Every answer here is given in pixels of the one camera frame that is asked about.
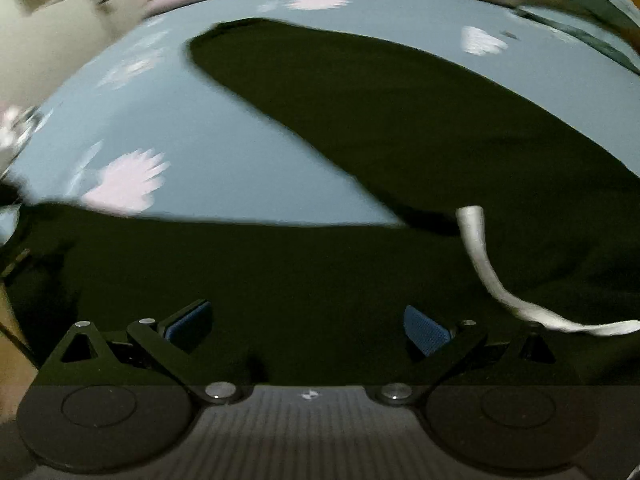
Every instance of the black cable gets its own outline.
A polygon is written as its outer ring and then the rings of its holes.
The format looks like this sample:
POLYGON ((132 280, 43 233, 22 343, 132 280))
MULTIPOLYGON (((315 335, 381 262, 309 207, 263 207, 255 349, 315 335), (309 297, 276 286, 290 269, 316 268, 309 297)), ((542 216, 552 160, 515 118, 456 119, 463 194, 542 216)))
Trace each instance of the black cable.
POLYGON ((0 323, 0 332, 2 332, 2 334, 14 344, 14 346, 22 353, 22 355, 24 355, 29 360, 29 362, 33 366, 35 366, 36 368, 40 366, 35 355, 33 354, 33 352, 31 352, 29 347, 22 341, 20 341, 14 334, 12 334, 11 331, 2 323, 0 323))

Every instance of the white cord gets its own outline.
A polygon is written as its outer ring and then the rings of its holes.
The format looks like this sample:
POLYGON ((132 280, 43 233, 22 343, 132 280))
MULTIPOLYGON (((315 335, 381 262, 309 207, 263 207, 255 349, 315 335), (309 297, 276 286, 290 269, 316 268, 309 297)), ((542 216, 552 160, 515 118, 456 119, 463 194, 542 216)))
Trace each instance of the white cord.
POLYGON ((457 211, 458 225, 466 252, 489 293, 520 319, 542 324, 549 330, 585 332, 597 336, 623 335, 640 330, 640 321, 620 321, 604 325, 583 325, 569 321, 555 312, 528 303, 505 290, 489 263, 484 243, 484 215, 480 206, 463 207, 457 211))

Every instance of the metal bolt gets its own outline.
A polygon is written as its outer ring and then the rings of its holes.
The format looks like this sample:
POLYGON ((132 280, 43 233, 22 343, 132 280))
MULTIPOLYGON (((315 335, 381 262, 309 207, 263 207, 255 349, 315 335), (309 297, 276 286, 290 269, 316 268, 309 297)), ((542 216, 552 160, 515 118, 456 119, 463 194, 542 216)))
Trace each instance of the metal bolt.
POLYGON ((211 383, 204 391, 213 399, 229 399, 233 397, 238 389, 231 383, 211 383))
POLYGON ((382 396, 389 400, 405 400, 411 397, 413 392, 411 386, 403 383, 387 384, 380 390, 382 396))

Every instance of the wall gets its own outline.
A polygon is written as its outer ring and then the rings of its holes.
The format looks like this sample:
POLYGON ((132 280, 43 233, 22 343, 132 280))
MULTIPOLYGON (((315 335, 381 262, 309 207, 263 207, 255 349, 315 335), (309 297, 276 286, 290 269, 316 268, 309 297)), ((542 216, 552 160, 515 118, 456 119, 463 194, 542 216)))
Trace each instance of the wall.
POLYGON ((140 0, 0 0, 0 101, 37 105, 82 65, 131 30, 140 0))

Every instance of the beige floor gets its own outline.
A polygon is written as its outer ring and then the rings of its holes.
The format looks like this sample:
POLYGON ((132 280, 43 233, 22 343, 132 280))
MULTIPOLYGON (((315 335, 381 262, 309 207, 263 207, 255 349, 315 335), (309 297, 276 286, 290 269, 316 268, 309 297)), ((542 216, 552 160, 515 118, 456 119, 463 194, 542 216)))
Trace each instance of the beige floor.
MULTIPOLYGON (((2 285, 0 322, 24 342, 2 285)), ((36 368, 0 333, 0 423, 15 417, 20 400, 35 377, 36 368)))

